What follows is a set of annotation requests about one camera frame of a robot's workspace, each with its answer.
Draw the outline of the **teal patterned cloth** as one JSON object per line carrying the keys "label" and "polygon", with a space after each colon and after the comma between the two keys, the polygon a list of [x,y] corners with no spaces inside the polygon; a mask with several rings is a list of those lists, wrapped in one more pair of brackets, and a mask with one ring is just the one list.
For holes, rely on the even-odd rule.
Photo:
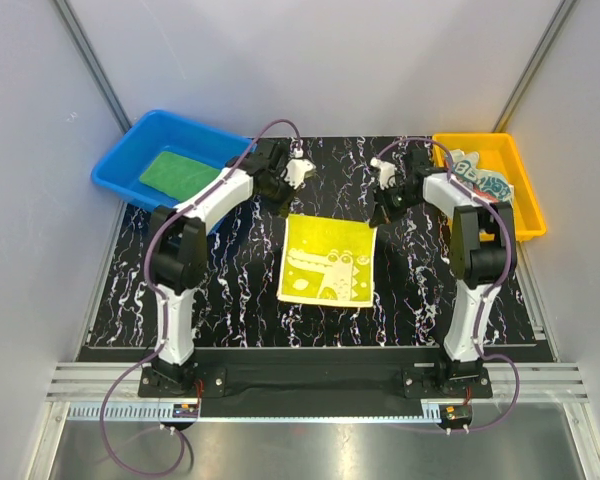
{"label": "teal patterned cloth", "polygon": [[452,180],[476,195],[492,203],[514,201],[514,186],[499,172],[479,166],[477,151],[465,153],[461,149],[444,154],[444,161],[450,160]]}

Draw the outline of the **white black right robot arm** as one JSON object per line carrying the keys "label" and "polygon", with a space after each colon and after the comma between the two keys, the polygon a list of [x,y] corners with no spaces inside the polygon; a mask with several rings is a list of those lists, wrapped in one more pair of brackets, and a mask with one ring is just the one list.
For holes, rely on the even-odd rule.
{"label": "white black right robot arm", "polygon": [[422,203],[436,207],[452,222],[448,249],[456,299],[449,330],[424,384],[450,397],[469,387],[488,386],[483,372],[489,315],[517,264],[512,205],[475,192],[450,166],[416,167],[407,177],[380,155],[370,166],[378,179],[370,227],[395,222]]}

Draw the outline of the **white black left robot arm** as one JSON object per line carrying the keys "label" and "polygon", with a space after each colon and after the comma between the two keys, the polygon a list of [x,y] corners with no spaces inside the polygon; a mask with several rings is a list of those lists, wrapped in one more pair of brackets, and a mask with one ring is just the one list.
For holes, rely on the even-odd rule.
{"label": "white black left robot arm", "polygon": [[199,193],[153,211],[143,273],[156,296],[158,338],[147,361],[173,395],[186,395],[196,385],[192,308],[194,289],[207,271],[211,230],[254,197],[271,214],[287,217],[298,190],[314,172],[300,139],[289,146],[260,140],[252,151],[231,159]]}

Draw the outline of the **green microfiber towel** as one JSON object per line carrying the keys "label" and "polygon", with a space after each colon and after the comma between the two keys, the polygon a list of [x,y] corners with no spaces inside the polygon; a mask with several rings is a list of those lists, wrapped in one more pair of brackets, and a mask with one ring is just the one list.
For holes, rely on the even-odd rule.
{"label": "green microfiber towel", "polygon": [[140,175],[139,181],[182,203],[213,182],[221,170],[170,152],[161,152]]}

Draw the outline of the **yellow cloth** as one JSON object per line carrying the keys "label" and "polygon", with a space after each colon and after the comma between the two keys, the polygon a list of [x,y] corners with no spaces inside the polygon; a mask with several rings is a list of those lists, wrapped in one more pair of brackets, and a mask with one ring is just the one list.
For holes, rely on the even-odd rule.
{"label": "yellow cloth", "polygon": [[376,234],[364,222],[289,215],[277,299],[302,305],[372,307]]}

